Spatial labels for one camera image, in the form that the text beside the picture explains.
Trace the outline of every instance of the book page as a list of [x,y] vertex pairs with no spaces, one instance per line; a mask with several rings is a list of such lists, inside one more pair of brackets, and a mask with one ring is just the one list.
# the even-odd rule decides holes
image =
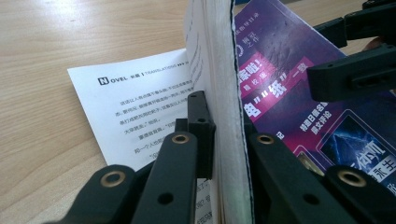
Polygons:
[[[135,171],[154,161],[163,139],[187,117],[192,81],[186,50],[68,69],[106,163]],[[196,220],[211,218],[210,187],[197,181]]]
[[204,90],[217,125],[214,223],[252,223],[242,106],[233,46],[233,1],[190,1],[185,38],[195,90]]

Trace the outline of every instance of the black plastic part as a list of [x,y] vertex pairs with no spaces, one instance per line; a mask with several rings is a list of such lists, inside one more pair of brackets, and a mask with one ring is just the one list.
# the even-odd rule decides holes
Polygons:
[[196,155],[197,139],[191,133],[177,132],[165,137],[133,224],[193,223]]
[[189,131],[189,120],[176,119],[175,132],[188,132],[188,131]]
[[79,192],[66,216],[51,223],[129,223],[149,175],[122,165],[97,171]]
[[249,137],[252,178],[263,188],[254,189],[262,199],[255,203],[256,217],[262,223],[356,223],[334,197],[296,160],[289,149],[270,134],[254,133]]
[[343,18],[324,22],[314,26],[314,29],[332,42],[337,48],[342,48],[347,45],[346,28]]
[[396,48],[383,44],[307,69],[312,99],[334,102],[396,88]]
[[396,44],[396,3],[370,7],[347,14],[345,17],[348,40],[384,36],[388,44]]
[[393,3],[395,0],[368,0],[363,3],[361,6],[363,9],[371,8],[371,7],[379,7],[389,3]]
[[394,223],[396,198],[363,171],[348,166],[329,168],[323,184],[359,223]]
[[188,96],[188,132],[198,139],[198,178],[212,178],[216,125],[210,117],[205,93],[196,91]]

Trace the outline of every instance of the white paper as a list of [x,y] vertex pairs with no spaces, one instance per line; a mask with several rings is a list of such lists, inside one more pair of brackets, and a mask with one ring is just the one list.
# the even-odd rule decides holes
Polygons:
[[206,90],[206,78],[210,77],[208,48],[205,32],[205,13],[201,1],[190,1],[184,18],[184,33],[190,76],[195,91]]
[[155,160],[192,91],[186,50],[68,69],[99,147],[110,164],[139,170]]

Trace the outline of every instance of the metal grommet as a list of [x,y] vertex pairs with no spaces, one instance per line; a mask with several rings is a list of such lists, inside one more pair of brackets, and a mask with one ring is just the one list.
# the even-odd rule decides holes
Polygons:
[[190,138],[185,134],[178,134],[172,137],[172,141],[176,144],[185,144],[190,141]]
[[342,181],[350,186],[362,188],[367,185],[366,180],[354,172],[348,170],[341,170],[338,172],[337,175],[338,178],[340,178]]
[[265,134],[257,136],[257,141],[265,145],[271,145],[275,142],[273,137]]
[[123,171],[111,171],[103,175],[100,183],[105,188],[113,188],[125,180],[125,173]]

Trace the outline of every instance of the novel logo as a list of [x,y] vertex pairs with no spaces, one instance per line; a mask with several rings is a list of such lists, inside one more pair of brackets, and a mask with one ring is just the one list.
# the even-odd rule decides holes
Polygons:
[[100,84],[101,86],[107,85],[107,84],[109,83],[107,77],[99,77],[99,78],[98,78],[98,81],[99,81],[99,84]]

